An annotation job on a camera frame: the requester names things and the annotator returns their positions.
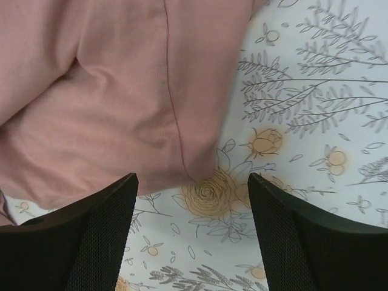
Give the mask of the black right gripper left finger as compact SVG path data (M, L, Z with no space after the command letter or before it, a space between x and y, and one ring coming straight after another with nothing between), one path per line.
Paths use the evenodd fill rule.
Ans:
M1 227L1 290L114 290L138 179L105 189L19 226Z

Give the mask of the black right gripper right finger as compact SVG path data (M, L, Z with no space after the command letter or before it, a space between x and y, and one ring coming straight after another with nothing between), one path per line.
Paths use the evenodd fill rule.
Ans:
M248 189L269 290L387 290L387 229L318 208L257 173Z

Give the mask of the pink t-shirt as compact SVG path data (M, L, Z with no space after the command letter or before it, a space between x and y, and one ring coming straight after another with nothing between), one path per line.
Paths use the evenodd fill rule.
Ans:
M213 175L262 1L2 1L1 199L57 209L129 173Z

